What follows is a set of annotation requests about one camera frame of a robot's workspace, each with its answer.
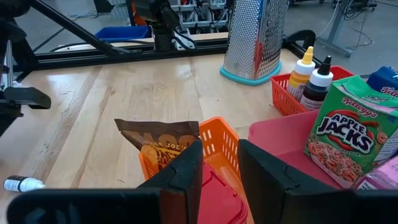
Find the small white bottle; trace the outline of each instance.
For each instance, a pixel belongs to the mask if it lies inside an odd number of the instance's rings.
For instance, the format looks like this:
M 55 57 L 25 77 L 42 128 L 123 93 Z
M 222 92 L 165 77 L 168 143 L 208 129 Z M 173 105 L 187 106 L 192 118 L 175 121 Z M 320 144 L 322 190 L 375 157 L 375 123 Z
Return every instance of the small white bottle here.
M 45 185 L 41 180 L 35 178 L 12 175 L 4 181 L 3 187 L 4 190 L 27 192 L 30 190 L 44 189 Z

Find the apple jacks cereal box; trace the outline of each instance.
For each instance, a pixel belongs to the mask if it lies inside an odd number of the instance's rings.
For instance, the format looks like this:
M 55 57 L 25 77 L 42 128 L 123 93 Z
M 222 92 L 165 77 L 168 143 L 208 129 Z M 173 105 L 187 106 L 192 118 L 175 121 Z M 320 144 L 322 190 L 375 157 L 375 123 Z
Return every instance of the apple jacks cereal box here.
M 390 159 L 398 149 L 398 98 L 359 77 L 333 82 L 304 153 L 342 187 Z

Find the concrete floor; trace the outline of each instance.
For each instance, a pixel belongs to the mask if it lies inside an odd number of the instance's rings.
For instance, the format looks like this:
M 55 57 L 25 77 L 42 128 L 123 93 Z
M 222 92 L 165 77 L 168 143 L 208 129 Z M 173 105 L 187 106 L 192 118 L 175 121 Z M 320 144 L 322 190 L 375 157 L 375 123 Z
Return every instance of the concrete floor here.
M 398 0 L 380 0 L 388 4 L 398 6 Z M 54 7 L 65 15 L 86 14 L 95 11 L 93 0 L 45 0 L 47 4 Z M 330 3 L 319 4 L 316 1 L 298 2 L 289 7 L 285 20 L 285 34 L 289 35 L 297 30 L 311 29 L 317 35 L 328 24 L 333 10 Z M 352 21 L 347 21 L 338 39 L 341 46 L 355 46 L 359 33 L 354 30 L 361 29 L 361 23 L 366 15 L 363 33 L 371 38 L 373 43 L 369 46 L 357 48 L 350 58 L 345 58 L 333 50 L 315 44 L 315 56 L 319 59 L 327 55 L 333 57 L 335 65 L 341 65 L 356 74 L 366 74 L 377 70 L 380 66 L 390 65 L 398 69 L 398 7 L 379 4 L 374 12 L 367 10 Z M 50 19 L 31 9 L 26 15 L 16 19 L 17 23 L 27 32 L 27 40 L 35 49 L 43 41 L 48 39 L 62 27 Z M 76 22 L 92 33 L 98 32 L 103 27 L 125 26 L 126 21 L 118 21 L 111 16 L 100 16 L 96 19 L 79 19 Z M 322 34 L 327 37 L 329 28 Z M 63 44 L 82 42 L 78 37 L 67 30 L 63 30 L 47 44 L 37 50 L 38 53 L 49 50 Z M 369 42 L 364 35 L 361 36 L 359 44 Z

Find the dark sauce bottle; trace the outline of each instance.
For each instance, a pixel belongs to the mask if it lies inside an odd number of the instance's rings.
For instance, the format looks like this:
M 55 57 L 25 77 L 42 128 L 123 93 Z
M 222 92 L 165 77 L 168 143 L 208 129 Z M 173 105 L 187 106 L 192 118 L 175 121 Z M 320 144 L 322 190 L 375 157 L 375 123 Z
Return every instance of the dark sauce bottle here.
M 327 56 L 319 69 L 312 72 L 310 80 L 305 84 L 300 104 L 308 110 L 321 108 L 326 94 L 330 89 L 333 74 L 330 72 L 331 56 Z

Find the wooden table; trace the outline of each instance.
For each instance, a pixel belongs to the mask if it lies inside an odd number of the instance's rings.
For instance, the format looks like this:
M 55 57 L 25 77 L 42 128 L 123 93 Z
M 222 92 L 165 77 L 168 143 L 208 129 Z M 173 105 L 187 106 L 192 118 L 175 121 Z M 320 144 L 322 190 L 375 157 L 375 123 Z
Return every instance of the wooden table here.
M 194 39 L 226 37 L 195 35 Z M 297 57 L 282 50 L 281 73 Z M 10 175 L 43 180 L 49 188 L 132 188 L 143 183 L 138 150 L 114 119 L 204 121 L 222 116 L 241 138 L 248 127 L 280 116 L 271 83 L 252 87 L 219 73 L 224 55 L 118 63 L 32 72 L 22 84 L 52 99 L 50 110 L 24 107 L 0 138 L 0 181 Z M 18 193 L 0 190 L 0 223 Z

